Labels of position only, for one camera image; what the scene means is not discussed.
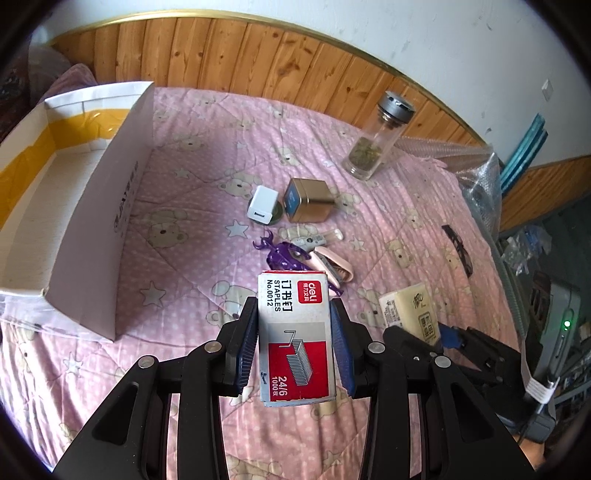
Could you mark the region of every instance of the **white usb charger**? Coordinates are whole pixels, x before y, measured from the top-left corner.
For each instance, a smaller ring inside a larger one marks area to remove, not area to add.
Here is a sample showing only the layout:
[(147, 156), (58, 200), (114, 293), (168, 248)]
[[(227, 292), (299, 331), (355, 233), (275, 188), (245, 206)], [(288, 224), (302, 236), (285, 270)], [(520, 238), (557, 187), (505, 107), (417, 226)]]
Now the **white usb charger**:
[(252, 197), (246, 216), (255, 222), (269, 225), (279, 192), (259, 185)]

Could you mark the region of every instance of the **purple plastic toy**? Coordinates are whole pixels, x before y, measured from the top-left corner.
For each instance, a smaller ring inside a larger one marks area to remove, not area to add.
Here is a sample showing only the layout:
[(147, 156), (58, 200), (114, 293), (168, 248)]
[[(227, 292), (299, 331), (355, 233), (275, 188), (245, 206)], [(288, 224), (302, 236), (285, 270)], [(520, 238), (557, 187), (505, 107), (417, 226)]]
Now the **purple plastic toy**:
[[(310, 256), (308, 252), (297, 245), (289, 242), (281, 242), (280, 244), (273, 244), (273, 232), (265, 230), (267, 236), (261, 237), (261, 244), (257, 245), (253, 242), (253, 246), (257, 250), (269, 249), (270, 252), (267, 255), (267, 265), (271, 270), (312, 270), (308, 265), (303, 264), (299, 260), (291, 255), (291, 252), (295, 252), (301, 255), (305, 260), (309, 260)], [(329, 282), (329, 288), (334, 291), (338, 297), (343, 294), (343, 290), (337, 288), (331, 282)]]

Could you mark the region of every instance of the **blue label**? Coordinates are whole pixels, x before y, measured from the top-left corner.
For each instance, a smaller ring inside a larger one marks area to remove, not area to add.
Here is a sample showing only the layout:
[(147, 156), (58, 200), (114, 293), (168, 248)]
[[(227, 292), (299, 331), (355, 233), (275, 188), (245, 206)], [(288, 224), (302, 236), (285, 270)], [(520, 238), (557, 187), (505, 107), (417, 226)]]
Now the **blue label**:
[(293, 216), (297, 208), (300, 206), (300, 196), (298, 195), (296, 186), (293, 183), (289, 186), (287, 192), (285, 193), (284, 203), (285, 212), (290, 217)]

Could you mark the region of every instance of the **metal screw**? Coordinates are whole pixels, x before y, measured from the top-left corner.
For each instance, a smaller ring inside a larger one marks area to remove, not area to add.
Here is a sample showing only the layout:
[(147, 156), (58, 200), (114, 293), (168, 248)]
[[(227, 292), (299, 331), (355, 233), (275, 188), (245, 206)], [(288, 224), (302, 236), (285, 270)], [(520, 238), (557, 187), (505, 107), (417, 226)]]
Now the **metal screw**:
[(371, 342), (368, 345), (368, 350), (372, 353), (384, 353), (384, 351), (386, 350), (386, 347), (384, 346), (383, 343)]
[(151, 355), (144, 355), (138, 360), (140, 368), (150, 368), (154, 364), (154, 357)]
[(222, 344), (217, 340), (212, 340), (205, 344), (205, 351), (207, 353), (219, 352), (222, 349)]
[(435, 365), (437, 365), (440, 368), (447, 368), (450, 367), (452, 364), (452, 361), (444, 356), (444, 355), (439, 355), (436, 359), (435, 359)]

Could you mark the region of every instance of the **glass bottle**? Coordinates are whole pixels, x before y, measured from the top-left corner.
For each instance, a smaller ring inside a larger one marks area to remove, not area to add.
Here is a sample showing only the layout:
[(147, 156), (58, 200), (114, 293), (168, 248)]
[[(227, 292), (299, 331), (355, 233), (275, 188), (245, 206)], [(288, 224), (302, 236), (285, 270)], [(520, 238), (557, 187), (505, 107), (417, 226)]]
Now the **glass bottle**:
[(376, 114), (369, 116), (349, 155), (342, 161), (343, 168), (356, 179), (369, 180), (414, 113), (414, 107), (404, 98), (385, 92)]

